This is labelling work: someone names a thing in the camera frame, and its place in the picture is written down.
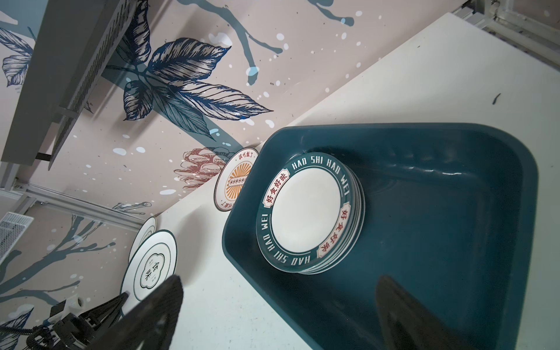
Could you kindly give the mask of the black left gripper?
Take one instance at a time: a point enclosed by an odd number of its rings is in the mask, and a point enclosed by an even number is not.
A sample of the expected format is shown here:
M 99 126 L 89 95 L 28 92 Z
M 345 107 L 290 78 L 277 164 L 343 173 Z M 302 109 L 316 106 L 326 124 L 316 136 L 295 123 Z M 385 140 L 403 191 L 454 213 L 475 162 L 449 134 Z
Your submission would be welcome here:
M 118 321 L 128 296 L 128 293 L 121 293 L 118 297 L 83 312 L 80 317 L 73 314 L 66 315 L 53 325 L 51 333 L 54 344 L 50 349 L 86 349 L 94 338 L 92 326 L 111 326 Z

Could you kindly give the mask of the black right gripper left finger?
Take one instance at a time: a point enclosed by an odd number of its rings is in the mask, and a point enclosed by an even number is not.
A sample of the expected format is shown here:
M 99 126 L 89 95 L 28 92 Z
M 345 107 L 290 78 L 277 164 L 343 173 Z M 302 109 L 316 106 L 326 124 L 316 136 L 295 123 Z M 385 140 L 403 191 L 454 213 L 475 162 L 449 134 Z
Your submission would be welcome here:
M 173 275 L 135 306 L 89 349 L 169 349 L 183 301 L 180 277 Z

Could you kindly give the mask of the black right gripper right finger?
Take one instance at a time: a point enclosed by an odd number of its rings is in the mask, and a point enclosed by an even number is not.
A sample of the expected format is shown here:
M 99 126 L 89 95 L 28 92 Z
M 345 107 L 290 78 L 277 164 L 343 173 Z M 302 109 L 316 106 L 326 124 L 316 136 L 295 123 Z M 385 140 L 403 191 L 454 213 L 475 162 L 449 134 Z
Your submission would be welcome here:
M 387 349 L 473 349 L 392 277 L 376 285 L 376 306 Z

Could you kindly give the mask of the white clover plate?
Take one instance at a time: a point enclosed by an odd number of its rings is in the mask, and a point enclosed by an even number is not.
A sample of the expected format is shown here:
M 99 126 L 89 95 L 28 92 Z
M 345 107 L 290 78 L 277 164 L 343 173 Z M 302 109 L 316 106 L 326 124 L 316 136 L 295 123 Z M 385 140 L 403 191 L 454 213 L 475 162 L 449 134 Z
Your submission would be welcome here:
M 176 238 L 169 230 L 159 230 L 141 244 L 122 280 L 120 293 L 128 294 L 120 312 L 122 316 L 174 275 L 177 255 Z
M 131 245 L 131 250 L 128 256 L 128 262 L 132 261 L 134 254 L 144 243 L 144 241 L 148 239 L 151 235 L 153 235 L 154 232 L 156 232 L 156 227 L 157 227 L 157 220 L 155 217 L 150 217 L 144 222 L 144 224 L 139 229 Z

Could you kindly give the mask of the sunburst plate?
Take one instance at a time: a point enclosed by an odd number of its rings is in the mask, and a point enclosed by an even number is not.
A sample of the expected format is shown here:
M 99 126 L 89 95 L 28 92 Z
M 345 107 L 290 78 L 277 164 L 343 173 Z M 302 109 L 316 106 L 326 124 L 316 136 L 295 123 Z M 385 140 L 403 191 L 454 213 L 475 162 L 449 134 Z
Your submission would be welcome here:
M 339 240 L 340 236 L 338 235 L 337 230 L 334 229 L 333 233 L 328 236 L 331 251 L 327 252 L 327 257 L 317 256 L 315 264 L 301 271 L 301 274 L 320 274 L 337 266 L 352 251 L 360 237 L 365 218 L 365 194 L 363 187 L 353 170 L 345 165 L 342 166 L 342 169 L 344 169 L 350 176 L 352 183 L 351 189 L 354 192 L 355 209 L 351 206 L 349 210 L 351 214 L 351 223 L 348 225 L 348 221 L 341 221 L 344 226 L 343 240 Z
M 232 210 L 258 156 L 255 148 L 247 147 L 235 153 L 226 163 L 214 188 L 217 210 Z

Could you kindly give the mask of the dark teal plastic bin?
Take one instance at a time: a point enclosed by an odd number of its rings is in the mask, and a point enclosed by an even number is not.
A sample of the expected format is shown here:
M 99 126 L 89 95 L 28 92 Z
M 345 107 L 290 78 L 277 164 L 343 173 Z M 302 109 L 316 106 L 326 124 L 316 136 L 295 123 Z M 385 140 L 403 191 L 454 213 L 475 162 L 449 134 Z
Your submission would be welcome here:
M 334 155 L 365 191 L 355 248 L 313 277 L 258 247 L 258 204 L 292 157 Z M 376 285 L 388 275 L 477 349 L 514 349 L 538 191 L 532 153 L 485 125 L 283 128 L 264 145 L 223 230 L 227 259 L 313 349 L 383 349 Z

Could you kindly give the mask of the small green rim plate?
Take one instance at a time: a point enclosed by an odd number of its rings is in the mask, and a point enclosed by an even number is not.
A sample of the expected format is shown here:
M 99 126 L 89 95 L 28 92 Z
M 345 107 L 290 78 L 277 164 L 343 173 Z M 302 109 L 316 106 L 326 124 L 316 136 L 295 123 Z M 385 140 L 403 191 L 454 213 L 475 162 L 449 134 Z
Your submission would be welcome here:
M 328 236 L 340 241 L 355 209 L 345 165 L 327 153 L 293 157 L 274 176 L 258 206 L 256 236 L 265 260 L 275 269 L 300 272 L 331 251 Z

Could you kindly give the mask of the aluminium horizontal frame bar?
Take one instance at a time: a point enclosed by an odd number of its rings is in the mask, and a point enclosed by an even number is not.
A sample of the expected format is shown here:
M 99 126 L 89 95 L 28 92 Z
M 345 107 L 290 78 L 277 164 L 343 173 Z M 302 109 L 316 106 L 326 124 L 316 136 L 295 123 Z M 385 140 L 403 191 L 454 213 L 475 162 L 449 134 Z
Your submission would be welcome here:
M 52 210 L 75 214 L 133 231 L 139 230 L 144 223 L 143 219 L 131 214 L 83 201 L 36 185 L 25 185 L 17 182 L 12 190 L 1 188 L 1 195 L 16 200 L 27 196 L 33 199 L 35 203 L 40 203 Z

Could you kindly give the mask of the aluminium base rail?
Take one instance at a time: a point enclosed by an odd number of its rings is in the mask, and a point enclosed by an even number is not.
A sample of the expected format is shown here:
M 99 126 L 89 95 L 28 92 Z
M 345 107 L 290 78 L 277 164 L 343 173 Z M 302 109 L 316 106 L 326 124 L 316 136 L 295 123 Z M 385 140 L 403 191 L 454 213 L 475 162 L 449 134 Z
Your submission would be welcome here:
M 465 1 L 453 14 L 559 70 L 559 0 Z

